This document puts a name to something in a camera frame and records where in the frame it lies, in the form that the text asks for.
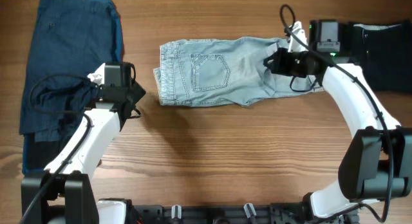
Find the light blue denim shorts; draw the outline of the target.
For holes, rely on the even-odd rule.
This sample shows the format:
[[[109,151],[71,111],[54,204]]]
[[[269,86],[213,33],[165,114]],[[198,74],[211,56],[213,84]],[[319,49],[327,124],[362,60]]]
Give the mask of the light blue denim shorts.
[[[314,76],[276,75],[263,61],[288,42],[280,38],[182,39],[161,45],[154,76],[163,106],[249,106],[267,98],[322,91]]]

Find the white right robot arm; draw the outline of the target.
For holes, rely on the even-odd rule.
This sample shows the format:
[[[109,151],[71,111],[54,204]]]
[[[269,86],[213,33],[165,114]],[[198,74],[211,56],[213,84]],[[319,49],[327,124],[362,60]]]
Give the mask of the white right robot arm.
[[[263,64],[273,74],[314,75],[351,132],[337,180],[304,199],[306,220],[326,221],[383,201],[378,220],[385,221],[391,199],[411,193],[411,129],[386,111],[351,57],[280,48]]]

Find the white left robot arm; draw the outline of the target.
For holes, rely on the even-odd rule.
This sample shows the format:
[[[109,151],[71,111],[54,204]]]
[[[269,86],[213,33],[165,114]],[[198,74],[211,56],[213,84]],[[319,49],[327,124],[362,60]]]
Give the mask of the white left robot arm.
[[[108,145],[132,117],[145,90],[136,81],[105,82],[100,98],[82,112],[82,122],[44,171],[21,183],[21,223],[132,223],[131,200],[96,201],[91,179]]]

